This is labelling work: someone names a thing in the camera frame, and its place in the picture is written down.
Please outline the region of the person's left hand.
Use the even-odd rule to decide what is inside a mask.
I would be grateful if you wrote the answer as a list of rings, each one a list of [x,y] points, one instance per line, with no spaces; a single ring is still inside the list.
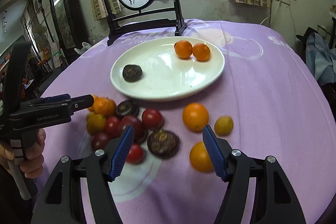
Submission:
[[[37,141],[26,149],[27,160],[20,163],[20,169],[24,172],[26,178],[38,178],[43,173],[44,157],[42,155],[45,148],[46,132],[40,129],[37,133]],[[1,165],[11,174],[8,160],[13,160],[14,152],[11,147],[1,141]]]

